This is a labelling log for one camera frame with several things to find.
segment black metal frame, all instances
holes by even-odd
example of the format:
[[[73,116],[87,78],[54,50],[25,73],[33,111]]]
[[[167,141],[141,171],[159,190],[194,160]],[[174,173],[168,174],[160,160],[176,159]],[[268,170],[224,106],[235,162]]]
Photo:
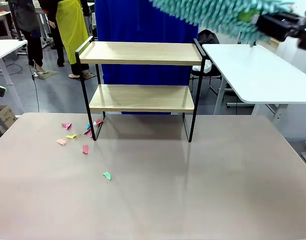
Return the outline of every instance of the black metal frame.
[[[83,79],[83,73],[82,73],[82,68],[81,68],[81,61],[80,61],[80,58],[79,58],[79,52],[82,50],[82,48],[85,47],[86,44],[88,44],[88,43],[90,43],[92,41],[94,41],[94,37],[90,36],[75,51],[75,56],[76,56],[76,61],[77,61],[78,67],[79,67],[80,82],[82,84],[82,90],[83,90],[83,95],[84,95],[84,100],[85,100],[88,120],[89,120],[89,124],[90,124],[90,128],[91,128],[91,132],[92,132],[92,135],[93,135],[93,140],[96,141],[98,139],[98,135],[99,135],[99,132],[100,132],[100,130],[102,128],[103,123],[101,123],[99,125],[99,127],[97,129],[97,132],[95,134],[93,120],[92,120],[91,111],[90,111],[89,103],[88,103],[87,92],[86,92],[85,79]],[[200,76],[198,78],[198,86],[197,86],[197,92],[196,92],[196,98],[195,98],[195,104],[194,104],[193,118],[192,118],[192,124],[191,124],[191,129],[190,129],[190,134],[189,135],[188,135],[188,127],[187,127],[187,123],[186,123],[186,119],[185,119],[185,113],[184,112],[182,113],[184,127],[185,127],[185,132],[186,132],[187,140],[188,140],[189,143],[192,142],[192,138],[193,138],[194,127],[195,127],[195,120],[196,120],[197,108],[198,108],[198,102],[199,102],[199,96],[200,96],[201,87],[202,87],[203,72],[204,72],[205,61],[206,61],[206,53],[203,50],[203,48],[201,47],[201,45],[198,43],[197,39],[194,39],[194,44],[196,45],[197,50],[199,51],[200,55],[202,56],[202,63],[201,63]],[[101,84],[101,80],[100,80],[100,75],[99,75],[99,67],[98,67],[98,64],[95,64],[95,65],[96,65],[97,80],[98,80],[98,84],[100,85]],[[189,71],[189,75],[188,75],[188,80],[187,80],[187,85],[189,85],[191,69],[192,69],[192,67],[190,67],[190,71]],[[105,118],[105,116],[106,116],[106,113],[103,111],[103,119]]]
[[[83,90],[83,95],[84,95],[84,100],[85,100],[85,105],[86,105],[86,111],[87,111],[87,116],[88,116],[88,120],[89,120],[89,124],[90,124],[90,128],[91,128],[91,132],[92,132],[92,138],[94,141],[97,140],[99,132],[102,129],[102,125],[103,123],[100,123],[97,129],[97,132],[95,134],[95,130],[94,130],[94,124],[93,124],[93,119],[92,119],[92,115],[91,115],[91,110],[89,108],[89,103],[88,103],[88,97],[87,97],[87,91],[86,91],[86,86],[85,86],[85,80],[83,78],[83,71],[81,68],[81,60],[79,58],[79,52],[83,49],[84,46],[86,46],[86,44],[91,43],[92,41],[94,41],[94,37],[90,36],[76,51],[75,51],[75,57],[76,57],[76,62],[78,64],[78,68],[79,68],[79,74],[80,74],[80,79],[79,81],[82,84],[82,90]],[[101,80],[100,80],[100,75],[99,75],[99,68],[98,68],[98,64],[96,64],[96,73],[97,73],[97,81],[98,84],[101,84]]]
[[[185,132],[186,132],[186,137],[188,142],[192,142],[193,139],[193,133],[194,133],[194,127],[195,127],[195,121],[196,121],[196,115],[197,115],[197,108],[198,108],[198,102],[199,102],[199,96],[201,93],[201,87],[202,87],[202,82],[203,82],[203,73],[204,73],[204,68],[205,68],[205,61],[206,61],[206,53],[197,41],[197,39],[194,38],[194,44],[199,51],[199,54],[202,56],[202,64],[201,64],[201,70],[200,70],[200,75],[198,78],[198,85],[197,85],[197,91],[196,91],[196,97],[195,97],[195,103],[194,103],[194,111],[193,111],[193,118],[192,118],[192,124],[191,124],[191,129],[190,129],[190,134],[188,135],[188,126],[185,118],[185,113],[182,113],[183,116],[183,122],[184,122],[184,127],[185,127]]]

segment two-tier shelf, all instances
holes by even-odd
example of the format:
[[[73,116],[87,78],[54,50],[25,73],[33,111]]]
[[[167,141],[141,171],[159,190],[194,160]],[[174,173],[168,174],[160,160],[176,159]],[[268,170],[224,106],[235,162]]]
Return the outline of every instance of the two-tier shelf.
[[[102,124],[95,134],[91,112],[165,112],[182,113],[186,135],[192,141],[194,125],[202,84],[202,71],[205,66],[206,54],[196,39],[194,44],[187,43],[154,43],[154,42],[113,42],[93,41],[89,37],[77,50],[76,60],[81,64],[95,64],[98,87],[88,103],[85,80],[81,79],[87,114],[93,140],[98,138]],[[128,65],[201,65],[201,73],[195,105],[187,85],[117,85],[101,84],[98,64],[128,64]],[[193,114],[190,133],[188,134],[185,113]]]

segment human hand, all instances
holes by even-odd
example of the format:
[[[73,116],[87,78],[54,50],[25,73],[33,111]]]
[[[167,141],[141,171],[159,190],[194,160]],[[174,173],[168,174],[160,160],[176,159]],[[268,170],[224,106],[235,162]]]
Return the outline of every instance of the human hand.
[[[56,28],[56,24],[53,22],[53,21],[49,21],[48,20],[48,23],[49,23],[49,25],[52,27],[52,28]]]

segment yellow cloth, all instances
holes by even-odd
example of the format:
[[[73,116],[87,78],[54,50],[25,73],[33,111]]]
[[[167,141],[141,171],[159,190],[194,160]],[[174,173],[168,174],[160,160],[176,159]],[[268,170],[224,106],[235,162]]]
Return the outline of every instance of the yellow cloth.
[[[75,64],[75,51],[88,38],[80,0],[63,0],[58,2],[56,21],[69,63]]]

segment yellow paper scrap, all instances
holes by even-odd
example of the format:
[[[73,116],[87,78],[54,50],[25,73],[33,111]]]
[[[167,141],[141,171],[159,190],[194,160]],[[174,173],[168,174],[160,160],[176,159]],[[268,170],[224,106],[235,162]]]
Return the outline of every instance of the yellow paper scrap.
[[[77,134],[75,134],[75,135],[67,135],[66,137],[68,137],[69,139],[73,139],[73,138],[75,138],[77,136]]]

